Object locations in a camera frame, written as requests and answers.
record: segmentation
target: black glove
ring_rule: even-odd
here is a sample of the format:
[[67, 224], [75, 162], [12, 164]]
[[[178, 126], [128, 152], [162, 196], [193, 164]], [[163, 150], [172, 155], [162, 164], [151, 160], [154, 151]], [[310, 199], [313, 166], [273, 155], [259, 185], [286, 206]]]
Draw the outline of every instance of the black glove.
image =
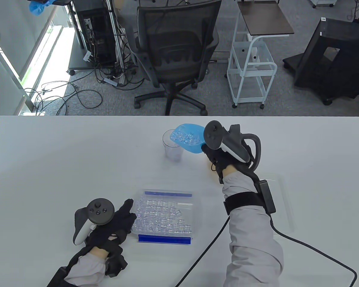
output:
[[85, 240], [86, 246], [97, 246], [101, 248], [107, 239], [112, 235], [116, 234], [117, 244], [121, 244], [125, 241], [126, 235], [130, 233], [133, 223], [136, 220], [136, 215], [130, 213], [130, 209], [133, 206], [133, 200], [127, 199], [123, 206], [114, 212], [112, 220], [104, 225], [98, 225], [88, 238]]
[[233, 165], [238, 171], [240, 171], [244, 175], [251, 177], [253, 181], [254, 179], [258, 178], [252, 171], [249, 170], [249, 167], [253, 160], [251, 149], [246, 144], [245, 144], [245, 148], [248, 150], [251, 158], [251, 160], [247, 163], [243, 163], [237, 160], [231, 154], [229, 154], [228, 152], [224, 152], [222, 149], [210, 149], [206, 144], [201, 146], [202, 151], [207, 155], [208, 159], [211, 161], [212, 167], [213, 165], [215, 166], [215, 171], [219, 176], [220, 184], [223, 184], [222, 170], [224, 170], [230, 164]]

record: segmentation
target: dark wooden top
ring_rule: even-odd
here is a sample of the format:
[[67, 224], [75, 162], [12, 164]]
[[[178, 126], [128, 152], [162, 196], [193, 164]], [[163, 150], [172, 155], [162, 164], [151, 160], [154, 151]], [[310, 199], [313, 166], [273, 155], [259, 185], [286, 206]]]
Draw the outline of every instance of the dark wooden top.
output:
[[294, 34], [276, 1], [238, 1], [250, 35]]

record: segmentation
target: gray jacket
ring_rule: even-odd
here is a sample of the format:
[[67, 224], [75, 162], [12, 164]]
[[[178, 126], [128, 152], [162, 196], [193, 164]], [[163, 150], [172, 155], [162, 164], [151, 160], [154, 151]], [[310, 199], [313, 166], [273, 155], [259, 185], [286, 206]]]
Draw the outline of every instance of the gray jacket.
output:
[[[234, 172], [223, 179], [225, 198], [245, 191], [256, 192], [252, 180]], [[283, 250], [273, 238], [270, 217], [263, 207], [245, 206], [230, 213], [230, 251], [223, 287], [278, 287]], [[105, 261], [90, 253], [81, 257], [65, 278], [79, 287], [97, 287], [103, 280]]]

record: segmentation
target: blue plastic scoop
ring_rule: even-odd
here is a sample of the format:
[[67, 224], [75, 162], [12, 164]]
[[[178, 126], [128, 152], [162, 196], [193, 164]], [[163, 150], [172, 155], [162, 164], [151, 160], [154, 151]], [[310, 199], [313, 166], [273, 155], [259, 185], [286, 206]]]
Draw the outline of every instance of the blue plastic scoop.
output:
[[170, 139], [188, 152], [201, 153], [201, 146], [205, 144], [204, 130], [203, 126], [184, 123], [172, 132]]

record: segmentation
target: caster wheel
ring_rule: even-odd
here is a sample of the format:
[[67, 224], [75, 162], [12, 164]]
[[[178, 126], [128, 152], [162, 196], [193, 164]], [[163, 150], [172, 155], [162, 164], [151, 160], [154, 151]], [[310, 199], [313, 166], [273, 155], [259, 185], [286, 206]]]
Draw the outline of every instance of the caster wheel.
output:
[[324, 104], [325, 106], [329, 106], [329, 105], [332, 104], [332, 100], [330, 100], [330, 99], [323, 100], [323, 104]]

